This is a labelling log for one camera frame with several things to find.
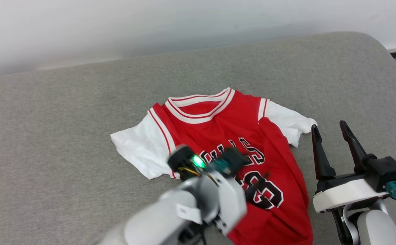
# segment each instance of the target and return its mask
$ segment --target neckline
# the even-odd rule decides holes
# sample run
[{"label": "neckline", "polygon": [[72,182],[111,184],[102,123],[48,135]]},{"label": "neckline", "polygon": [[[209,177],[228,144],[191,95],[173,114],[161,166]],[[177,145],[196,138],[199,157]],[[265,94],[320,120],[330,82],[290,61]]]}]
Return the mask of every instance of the neckline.
[{"label": "neckline", "polygon": [[[191,95],[185,97],[169,97],[165,102],[167,109],[181,121],[188,124],[201,124],[206,121],[213,119],[215,115],[221,113],[233,99],[235,90],[232,88],[226,88],[220,93],[215,95]],[[213,110],[204,114],[188,114],[181,110],[181,107],[186,107],[188,105],[197,104],[200,102],[207,101],[221,101]]]}]

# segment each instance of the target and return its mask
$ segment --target red jersey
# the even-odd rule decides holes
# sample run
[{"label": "red jersey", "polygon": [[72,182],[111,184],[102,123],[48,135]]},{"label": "red jersey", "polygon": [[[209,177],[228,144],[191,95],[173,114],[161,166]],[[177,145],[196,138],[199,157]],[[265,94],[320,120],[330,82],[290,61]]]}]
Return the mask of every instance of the red jersey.
[{"label": "red jersey", "polygon": [[238,183],[246,189],[266,178],[229,238],[238,245],[311,245],[309,198],[289,144],[297,147],[301,133],[310,132],[313,124],[313,119],[268,99],[226,88],[213,96],[155,104],[137,126],[111,138],[117,151],[149,179],[179,177],[166,162],[181,144],[207,162],[224,148],[237,147],[251,160],[237,174]]}]

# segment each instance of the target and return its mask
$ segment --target shirt's left sleeve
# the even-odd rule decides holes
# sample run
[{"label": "shirt's left sleeve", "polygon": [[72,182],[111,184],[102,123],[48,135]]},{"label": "shirt's left sleeve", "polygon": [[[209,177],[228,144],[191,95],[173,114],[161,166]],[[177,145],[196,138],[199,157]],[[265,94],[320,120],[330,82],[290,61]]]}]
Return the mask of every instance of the shirt's left sleeve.
[{"label": "shirt's left sleeve", "polygon": [[276,124],[289,144],[298,147],[299,137],[302,133],[311,132],[311,126],[317,125],[312,118],[307,118],[296,111],[290,110],[268,99],[261,99],[259,108],[259,120],[268,118]]}]

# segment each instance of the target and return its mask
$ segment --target red stripe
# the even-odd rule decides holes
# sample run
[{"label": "red stripe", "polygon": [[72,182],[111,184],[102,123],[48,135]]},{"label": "red stripe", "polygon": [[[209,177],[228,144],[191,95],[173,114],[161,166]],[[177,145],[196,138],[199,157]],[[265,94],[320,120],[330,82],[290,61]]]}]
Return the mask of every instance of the red stripe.
[{"label": "red stripe", "polygon": [[[221,106],[223,106],[225,104],[225,102],[227,101],[229,95],[224,99],[224,101],[222,103],[220,103],[217,107],[215,107],[213,110],[213,112],[217,111]],[[187,117],[187,118],[191,118],[191,119],[198,119],[198,118],[206,118],[211,116],[212,114],[208,115],[208,116],[197,116],[197,117],[191,117],[191,116],[187,116],[185,115],[181,110],[178,110],[172,103],[171,101],[168,100],[168,102],[170,103],[170,105],[174,108],[174,110],[176,110],[178,113],[180,113],[182,116]]]},{"label": "red stripe", "polygon": [[265,108],[263,109],[263,117],[265,117],[266,106],[268,105],[268,100],[265,99]]},{"label": "red stripe", "polygon": [[214,96],[202,96],[202,95],[198,96],[197,95],[197,96],[191,96],[191,97],[186,97],[186,98],[182,98],[182,99],[171,99],[171,100],[172,101],[181,101],[181,100],[193,99],[193,98],[197,98],[197,97],[216,98],[216,97],[222,96],[224,93],[226,93],[226,91],[224,91],[220,95],[214,95]]},{"label": "red stripe", "polygon": [[[171,154],[171,149],[170,149],[170,147],[169,147],[168,138],[166,137],[165,132],[163,131],[162,127],[160,127],[160,124],[157,122],[157,120],[156,120],[156,118],[154,117],[153,113],[151,113],[151,110],[150,110],[149,112],[150,112],[150,115],[151,115],[151,117],[153,118],[153,120],[156,122],[157,126],[159,126],[160,131],[162,131],[162,134],[163,134],[163,136],[165,137],[166,145],[168,146],[169,153]],[[175,175],[174,175],[174,171],[173,171],[173,170],[171,170],[171,171],[172,171],[172,177],[173,177],[174,179],[176,179],[176,177],[175,177]]]}]

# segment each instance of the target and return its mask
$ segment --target white wall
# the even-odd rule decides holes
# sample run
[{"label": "white wall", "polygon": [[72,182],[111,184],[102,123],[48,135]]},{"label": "white wall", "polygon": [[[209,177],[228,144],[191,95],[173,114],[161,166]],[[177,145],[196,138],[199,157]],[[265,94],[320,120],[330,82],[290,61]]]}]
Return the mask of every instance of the white wall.
[{"label": "white wall", "polygon": [[329,31],[396,51],[396,0],[0,0],[0,75]]}]

